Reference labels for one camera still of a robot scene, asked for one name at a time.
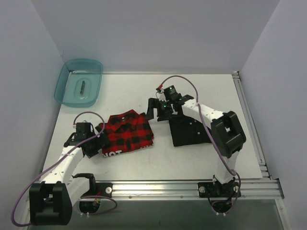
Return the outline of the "black button shirt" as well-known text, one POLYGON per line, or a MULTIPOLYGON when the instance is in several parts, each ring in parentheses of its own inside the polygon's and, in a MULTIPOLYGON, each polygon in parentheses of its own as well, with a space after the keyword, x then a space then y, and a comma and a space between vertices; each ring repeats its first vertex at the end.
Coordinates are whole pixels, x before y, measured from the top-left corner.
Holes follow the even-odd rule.
POLYGON ((202 122, 185 115, 169 120, 174 147, 211 143, 202 122))

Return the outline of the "red black plaid shirt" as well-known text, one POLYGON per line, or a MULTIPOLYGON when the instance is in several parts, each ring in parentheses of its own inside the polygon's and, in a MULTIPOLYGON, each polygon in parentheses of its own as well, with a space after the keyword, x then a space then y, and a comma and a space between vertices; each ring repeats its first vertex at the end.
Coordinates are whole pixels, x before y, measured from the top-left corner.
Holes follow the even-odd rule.
POLYGON ((110 144, 102 147, 103 157, 116 156, 152 146, 154 134, 145 113, 129 110, 111 115, 105 124, 104 134, 110 144))

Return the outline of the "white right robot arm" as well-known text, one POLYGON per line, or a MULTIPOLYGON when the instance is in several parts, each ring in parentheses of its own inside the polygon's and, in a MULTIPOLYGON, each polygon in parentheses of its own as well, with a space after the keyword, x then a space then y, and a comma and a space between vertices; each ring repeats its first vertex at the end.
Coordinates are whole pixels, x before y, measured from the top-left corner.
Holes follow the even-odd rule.
POLYGON ((236 176, 236 159, 247 140, 237 114, 205 106, 191 95, 178 93, 173 85, 156 90, 156 97, 148 100, 147 120, 157 117, 168 121, 174 147, 211 143, 219 156, 213 191, 224 196, 236 176))

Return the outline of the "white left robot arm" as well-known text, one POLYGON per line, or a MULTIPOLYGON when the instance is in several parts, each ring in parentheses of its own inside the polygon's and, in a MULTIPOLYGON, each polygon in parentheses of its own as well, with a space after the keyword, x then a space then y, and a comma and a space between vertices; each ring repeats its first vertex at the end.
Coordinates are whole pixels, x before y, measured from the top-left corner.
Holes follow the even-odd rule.
POLYGON ((29 189, 30 223, 34 226, 67 225, 74 204, 84 195, 92 197, 98 188, 92 173, 73 174, 84 157, 91 158, 109 143, 103 127, 93 128, 91 123, 76 124, 63 145, 56 164, 48 175, 29 189))

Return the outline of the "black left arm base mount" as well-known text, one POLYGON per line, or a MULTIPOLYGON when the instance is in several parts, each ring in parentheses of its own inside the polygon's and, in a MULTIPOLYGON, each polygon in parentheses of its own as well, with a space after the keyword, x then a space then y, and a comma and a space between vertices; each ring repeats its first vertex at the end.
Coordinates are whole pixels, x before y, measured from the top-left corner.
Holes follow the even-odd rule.
POLYGON ((113 184, 109 182, 90 183, 89 190, 82 196, 105 196, 112 197, 113 184))

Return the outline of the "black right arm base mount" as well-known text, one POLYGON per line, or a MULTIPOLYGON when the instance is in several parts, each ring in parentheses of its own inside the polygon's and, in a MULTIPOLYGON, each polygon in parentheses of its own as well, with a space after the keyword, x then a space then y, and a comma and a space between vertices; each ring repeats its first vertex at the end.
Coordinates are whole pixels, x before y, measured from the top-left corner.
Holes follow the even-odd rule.
POLYGON ((199 182, 198 192, 201 198, 235 198, 241 197, 241 192, 238 191, 239 183, 233 179, 228 183, 221 184, 215 182, 199 182))

